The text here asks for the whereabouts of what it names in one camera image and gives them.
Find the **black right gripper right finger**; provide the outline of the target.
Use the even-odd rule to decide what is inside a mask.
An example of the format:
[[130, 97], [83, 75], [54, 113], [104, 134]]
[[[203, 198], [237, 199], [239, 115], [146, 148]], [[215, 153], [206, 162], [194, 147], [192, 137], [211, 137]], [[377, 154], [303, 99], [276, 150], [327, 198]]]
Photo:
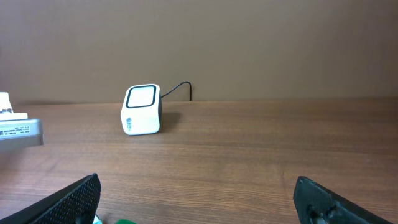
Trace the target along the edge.
[[301, 224], [392, 224], [305, 176], [298, 177], [293, 200]]

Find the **green lid spice jar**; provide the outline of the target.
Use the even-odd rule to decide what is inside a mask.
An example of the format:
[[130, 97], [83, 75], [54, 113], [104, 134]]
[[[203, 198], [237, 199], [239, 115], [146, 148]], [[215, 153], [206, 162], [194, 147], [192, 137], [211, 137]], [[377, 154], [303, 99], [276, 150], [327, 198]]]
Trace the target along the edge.
[[115, 224], [136, 224], [135, 222], [127, 219], [120, 219]]

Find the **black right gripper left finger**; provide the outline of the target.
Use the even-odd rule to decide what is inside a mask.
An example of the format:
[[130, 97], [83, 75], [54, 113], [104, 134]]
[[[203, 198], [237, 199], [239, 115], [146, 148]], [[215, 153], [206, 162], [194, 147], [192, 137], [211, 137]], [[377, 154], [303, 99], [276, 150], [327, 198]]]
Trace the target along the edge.
[[92, 224], [100, 197], [101, 182], [94, 173], [1, 219], [1, 224]]

